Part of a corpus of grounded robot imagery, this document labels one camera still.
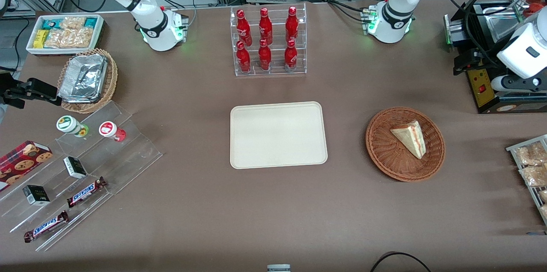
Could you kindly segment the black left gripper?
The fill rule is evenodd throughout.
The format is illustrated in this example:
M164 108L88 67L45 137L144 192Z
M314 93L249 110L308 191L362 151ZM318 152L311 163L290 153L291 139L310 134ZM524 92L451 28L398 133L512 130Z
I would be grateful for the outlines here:
M488 52L478 48L468 50L467 53L459 54L454 58L454 76L465 72L470 68L471 77L489 77L488 72L492 68L502 68L503 65Z

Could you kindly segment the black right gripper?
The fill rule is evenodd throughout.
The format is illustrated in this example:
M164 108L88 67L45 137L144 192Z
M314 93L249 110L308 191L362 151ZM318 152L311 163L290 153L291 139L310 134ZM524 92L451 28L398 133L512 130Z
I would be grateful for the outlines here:
M0 91L26 91L28 97L42 97L53 105L62 103L62 99L57 95L57 88L52 85L43 85L37 78L29 78L27 82L21 82L12 77L0 77Z

